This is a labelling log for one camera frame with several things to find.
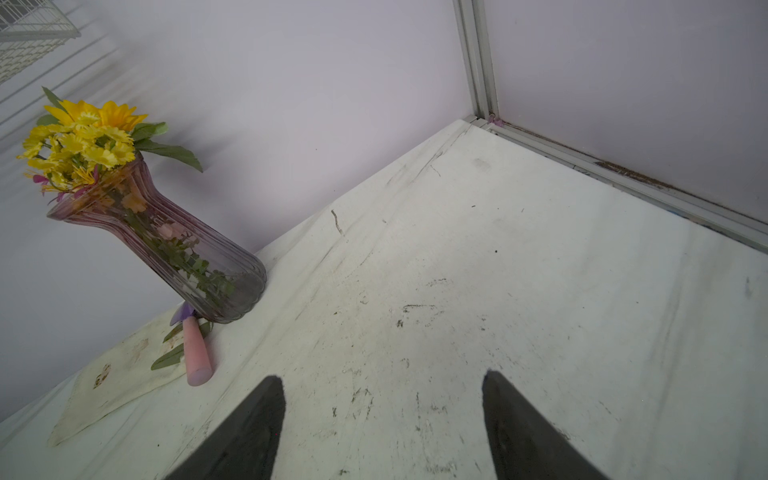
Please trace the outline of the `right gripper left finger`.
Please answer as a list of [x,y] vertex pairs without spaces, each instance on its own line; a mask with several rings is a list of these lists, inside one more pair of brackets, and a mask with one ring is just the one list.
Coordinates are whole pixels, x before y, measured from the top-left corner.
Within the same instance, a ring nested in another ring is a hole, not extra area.
[[265,377],[170,479],[269,479],[279,448],[286,400],[282,380]]

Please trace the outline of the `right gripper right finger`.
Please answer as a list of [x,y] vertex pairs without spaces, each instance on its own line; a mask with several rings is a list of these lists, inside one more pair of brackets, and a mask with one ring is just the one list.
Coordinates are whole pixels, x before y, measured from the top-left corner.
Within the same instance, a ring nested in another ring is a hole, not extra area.
[[486,372],[482,400],[491,456],[499,479],[606,477],[500,372]]

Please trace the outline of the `purple pink toy knife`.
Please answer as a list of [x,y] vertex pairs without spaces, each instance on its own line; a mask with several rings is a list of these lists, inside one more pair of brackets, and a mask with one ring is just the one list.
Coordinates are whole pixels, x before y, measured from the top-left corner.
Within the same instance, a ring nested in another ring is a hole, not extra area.
[[196,310],[183,302],[174,313],[171,325],[181,324],[184,340],[184,361],[187,383],[198,387],[213,376],[213,366],[203,338]]

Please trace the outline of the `purple glass vase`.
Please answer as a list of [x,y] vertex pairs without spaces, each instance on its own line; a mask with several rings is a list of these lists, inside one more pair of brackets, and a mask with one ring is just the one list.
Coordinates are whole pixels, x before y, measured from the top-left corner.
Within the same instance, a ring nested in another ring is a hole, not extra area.
[[112,233],[211,322],[242,318],[266,290],[263,263],[162,195],[142,157],[65,197],[47,217]]

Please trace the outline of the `yellow artificial flowers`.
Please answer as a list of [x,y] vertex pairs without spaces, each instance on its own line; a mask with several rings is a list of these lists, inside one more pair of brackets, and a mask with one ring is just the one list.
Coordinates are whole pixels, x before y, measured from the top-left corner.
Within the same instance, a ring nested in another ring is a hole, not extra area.
[[128,104],[109,101],[97,107],[65,100],[47,88],[43,93],[46,114],[30,130],[18,158],[26,163],[24,176],[44,194],[84,193],[144,152],[202,170],[190,150],[155,140],[168,132],[166,123],[148,123]]

